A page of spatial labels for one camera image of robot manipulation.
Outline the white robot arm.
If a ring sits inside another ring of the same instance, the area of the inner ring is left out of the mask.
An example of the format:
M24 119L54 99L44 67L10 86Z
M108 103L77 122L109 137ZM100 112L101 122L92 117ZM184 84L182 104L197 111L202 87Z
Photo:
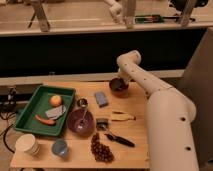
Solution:
M142 69L137 50L117 58L118 76L133 79L149 99L146 125L150 171L199 171L191 122L196 106L171 84Z

